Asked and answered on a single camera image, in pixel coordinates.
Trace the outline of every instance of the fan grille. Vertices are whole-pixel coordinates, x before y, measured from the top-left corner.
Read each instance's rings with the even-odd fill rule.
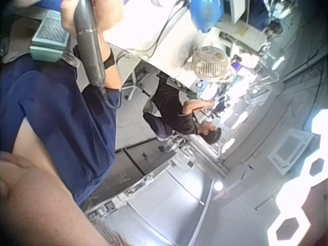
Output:
[[[213,46],[205,46],[196,50],[192,63],[195,74],[209,82],[217,82],[230,73],[227,54]]]

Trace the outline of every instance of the gray handle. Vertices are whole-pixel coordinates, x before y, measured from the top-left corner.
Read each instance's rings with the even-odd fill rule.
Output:
[[[90,84],[105,86],[105,68],[101,58],[97,25],[91,0],[79,0],[74,13],[77,46]]]

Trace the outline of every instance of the black wristband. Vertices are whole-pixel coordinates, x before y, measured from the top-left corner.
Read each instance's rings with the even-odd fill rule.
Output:
[[[108,59],[104,62],[105,70],[110,68],[111,66],[115,65],[113,50],[112,50],[112,48],[110,48],[110,49],[111,49],[111,54],[108,57]]]
[[[104,62],[104,68],[105,70],[110,68],[111,66],[115,65],[115,58],[114,58],[114,54],[113,54],[113,50],[111,49],[111,54],[108,57],[108,59]],[[78,46],[76,45],[73,48],[73,54],[75,55],[76,58],[78,58],[79,60],[81,60],[81,56],[80,56],[80,52],[78,50]]]

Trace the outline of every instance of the desk fan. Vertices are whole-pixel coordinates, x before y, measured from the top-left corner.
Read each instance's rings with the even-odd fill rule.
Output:
[[[232,72],[227,54],[219,48],[204,46],[192,55],[192,61],[184,66],[186,71],[194,71],[195,75],[208,82],[230,82]]]

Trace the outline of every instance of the hair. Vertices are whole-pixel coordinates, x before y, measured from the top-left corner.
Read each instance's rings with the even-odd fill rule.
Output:
[[[205,140],[205,142],[207,142],[209,145],[212,145],[219,141],[221,134],[222,134],[222,130],[220,127],[218,127],[217,131],[209,130],[209,133],[207,135],[200,133],[199,136],[201,136]]]
[[[268,28],[277,35],[280,35],[283,32],[282,25],[278,20],[271,21]]]

